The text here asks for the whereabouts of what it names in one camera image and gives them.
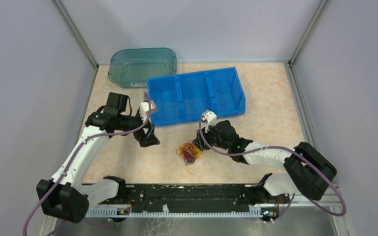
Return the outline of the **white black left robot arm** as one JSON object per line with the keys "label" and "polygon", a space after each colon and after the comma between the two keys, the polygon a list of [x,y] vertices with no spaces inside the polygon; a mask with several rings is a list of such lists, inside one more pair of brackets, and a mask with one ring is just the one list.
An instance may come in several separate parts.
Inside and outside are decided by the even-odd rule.
{"label": "white black left robot arm", "polygon": [[115,136],[132,134],[142,148],[159,145],[150,117],[157,111],[155,102],[144,93],[136,113],[126,114],[130,97],[111,92],[106,104],[91,113],[77,144],[62,166],[36,186],[39,202],[36,209],[71,223],[81,222],[90,207],[107,200],[120,204],[129,201],[126,181],[106,176],[100,182],[84,184],[90,166],[105,144]]}

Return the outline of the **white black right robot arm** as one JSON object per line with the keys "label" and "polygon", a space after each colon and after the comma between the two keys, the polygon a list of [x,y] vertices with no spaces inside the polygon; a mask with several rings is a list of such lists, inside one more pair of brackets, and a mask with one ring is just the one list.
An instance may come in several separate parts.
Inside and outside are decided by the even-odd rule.
{"label": "white black right robot arm", "polygon": [[319,201],[332,185],[337,169],[311,144],[300,142],[294,147],[268,146],[240,137],[230,121],[214,125],[198,122],[194,144],[201,150],[212,150],[237,163],[264,165],[281,174],[270,174],[258,188],[258,198],[271,202],[277,195],[301,193]]}

